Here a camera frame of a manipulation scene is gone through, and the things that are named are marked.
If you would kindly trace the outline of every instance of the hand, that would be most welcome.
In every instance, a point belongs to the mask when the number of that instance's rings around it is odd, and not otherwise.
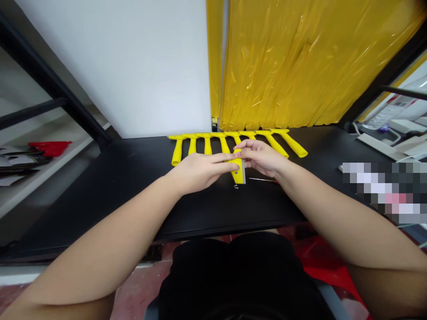
[[[265,142],[246,139],[234,149],[242,149],[237,152],[239,158],[245,159],[245,168],[254,168],[265,176],[278,178],[282,171],[292,162],[279,154]]]
[[[237,158],[237,153],[205,155],[192,153],[173,168],[165,177],[181,196],[209,187],[223,173],[238,170],[239,165],[224,162]]]

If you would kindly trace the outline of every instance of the person's lap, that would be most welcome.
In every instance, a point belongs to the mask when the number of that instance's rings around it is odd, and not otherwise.
[[[218,306],[232,305],[260,305],[296,318],[307,308],[325,311],[292,244],[270,232],[244,234],[230,244],[197,239],[180,245],[159,301],[161,319],[182,312],[188,318],[200,318]]]

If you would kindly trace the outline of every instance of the black metal shelf frame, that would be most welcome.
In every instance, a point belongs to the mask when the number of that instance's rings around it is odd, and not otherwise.
[[[338,126],[348,131],[351,124],[357,121],[368,107],[386,92],[393,92],[403,96],[427,100],[427,95],[399,89],[390,86],[398,77],[407,70],[416,59],[427,50],[427,20],[423,22],[412,38],[389,61],[384,69],[377,75],[368,89],[352,104],[338,122]]]
[[[62,107],[103,150],[111,138],[85,106],[0,12],[0,46],[41,86],[52,100],[0,117],[0,130]]]

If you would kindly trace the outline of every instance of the red fabric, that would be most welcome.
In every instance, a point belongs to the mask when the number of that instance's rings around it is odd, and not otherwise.
[[[344,261],[320,236],[310,238],[302,247],[294,246],[304,270],[313,278],[331,286],[341,287],[351,293],[365,308],[365,304],[354,286]]]
[[[50,141],[50,142],[30,142],[30,147],[36,147],[40,151],[44,151],[44,156],[60,156],[71,141]]]

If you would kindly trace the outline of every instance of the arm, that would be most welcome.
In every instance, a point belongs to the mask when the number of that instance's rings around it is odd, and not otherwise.
[[[316,231],[349,264],[371,313],[378,318],[426,315],[427,257],[387,219],[261,141],[245,140],[235,148],[243,149],[239,156],[245,159],[245,167],[280,183]]]
[[[186,157],[73,243],[0,319],[75,319],[76,313],[80,319],[109,319],[113,293],[141,260],[176,202],[236,170],[238,165],[224,162],[235,157]]]

